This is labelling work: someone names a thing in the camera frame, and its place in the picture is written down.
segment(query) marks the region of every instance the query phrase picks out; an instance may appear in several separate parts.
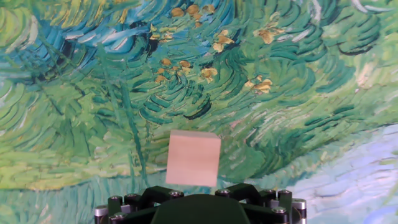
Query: van gogh style painting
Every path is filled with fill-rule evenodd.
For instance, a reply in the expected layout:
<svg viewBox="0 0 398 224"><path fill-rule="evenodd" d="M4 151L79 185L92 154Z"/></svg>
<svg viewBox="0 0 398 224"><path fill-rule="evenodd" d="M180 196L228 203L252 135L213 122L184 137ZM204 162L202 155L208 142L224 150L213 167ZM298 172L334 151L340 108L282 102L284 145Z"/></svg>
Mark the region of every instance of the van gogh style painting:
<svg viewBox="0 0 398 224"><path fill-rule="evenodd" d="M1 0L0 223L93 223L164 183L171 129L223 140L217 188L309 223L398 223L398 1Z"/></svg>

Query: painted backdrop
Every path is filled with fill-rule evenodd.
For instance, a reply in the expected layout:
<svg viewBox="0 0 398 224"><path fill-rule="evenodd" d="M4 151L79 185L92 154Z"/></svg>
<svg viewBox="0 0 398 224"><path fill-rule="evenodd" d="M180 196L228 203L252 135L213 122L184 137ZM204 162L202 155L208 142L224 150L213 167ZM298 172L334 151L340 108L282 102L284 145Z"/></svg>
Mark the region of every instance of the painted backdrop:
<svg viewBox="0 0 398 224"><path fill-rule="evenodd" d="M0 222L89 223L165 185L186 129L222 138L218 187L288 187L310 223L396 223L397 8L0 1Z"/></svg>

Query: metal screw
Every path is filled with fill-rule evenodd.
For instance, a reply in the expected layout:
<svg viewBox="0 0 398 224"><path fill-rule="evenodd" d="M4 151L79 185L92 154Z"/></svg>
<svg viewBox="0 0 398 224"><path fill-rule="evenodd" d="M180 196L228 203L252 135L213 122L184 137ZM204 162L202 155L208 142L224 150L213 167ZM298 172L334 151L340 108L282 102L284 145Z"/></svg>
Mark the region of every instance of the metal screw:
<svg viewBox="0 0 398 224"><path fill-rule="evenodd" d="M231 193L231 191L228 190L228 189L219 189L219 190L217 190L217 193L219 193L219 194L229 194L229 193Z"/></svg>
<svg viewBox="0 0 398 224"><path fill-rule="evenodd" d="M127 197L134 197L134 198L135 198L135 197L138 196L138 194L127 194L126 196L127 196Z"/></svg>
<svg viewBox="0 0 398 224"><path fill-rule="evenodd" d="M275 208L272 209L272 211L273 211L274 213L280 214L280 213L285 213L285 212L286 212L286 209L285 209L284 207L275 207Z"/></svg>
<svg viewBox="0 0 398 224"><path fill-rule="evenodd" d="M114 214L112 217L110 217L110 219L112 220L122 220L123 218L126 218L127 214L123 213L123 212L118 212L116 214Z"/></svg>
<svg viewBox="0 0 398 224"><path fill-rule="evenodd" d="M112 200L116 200L116 199L120 199L121 197L120 197L120 196L117 196L117 195L114 195L114 196L110 196L110 198L111 198Z"/></svg>
<svg viewBox="0 0 398 224"><path fill-rule="evenodd" d="M280 192L284 193L284 194L289 194L290 191L289 190L281 190Z"/></svg>
<svg viewBox="0 0 398 224"><path fill-rule="evenodd" d="M177 197L183 197L184 193L180 190L172 190L169 192L169 195L171 195L173 198L177 198Z"/></svg>

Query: pink cube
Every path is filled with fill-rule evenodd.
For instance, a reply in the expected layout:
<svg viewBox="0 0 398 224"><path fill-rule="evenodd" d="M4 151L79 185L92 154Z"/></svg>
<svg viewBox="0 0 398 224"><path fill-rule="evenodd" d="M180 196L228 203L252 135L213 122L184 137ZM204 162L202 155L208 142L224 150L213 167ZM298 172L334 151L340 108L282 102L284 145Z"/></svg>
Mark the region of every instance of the pink cube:
<svg viewBox="0 0 398 224"><path fill-rule="evenodd" d="M172 130L166 183L215 187L220 151L216 134Z"/></svg>

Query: black mechanical part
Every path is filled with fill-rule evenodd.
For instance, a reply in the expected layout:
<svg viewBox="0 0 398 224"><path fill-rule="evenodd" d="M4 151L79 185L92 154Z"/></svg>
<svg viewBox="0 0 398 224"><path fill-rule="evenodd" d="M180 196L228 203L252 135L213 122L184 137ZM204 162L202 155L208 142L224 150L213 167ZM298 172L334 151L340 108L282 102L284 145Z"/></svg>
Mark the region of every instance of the black mechanical part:
<svg viewBox="0 0 398 224"><path fill-rule="evenodd" d="M112 217L114 214L122 212L121 205L123 204L122 196L110 196L108 198L108 216Z"/></svg>
<svg viewBox="0 0 398 224"><path fill-rule="evenodd" d="M262 198L262 201L264 202L265 207L271 207L271 201L277 199L275 190L265 189L261 190L259 193Z"/></svg>
<svg viewBox="0 0 398 224"><path fill-rule="evenodd" d="M95 208L95 224L305 224L306 217L305 200L250 184L189 196L155 186L142 195L110 197L108 206Z"/></svg>

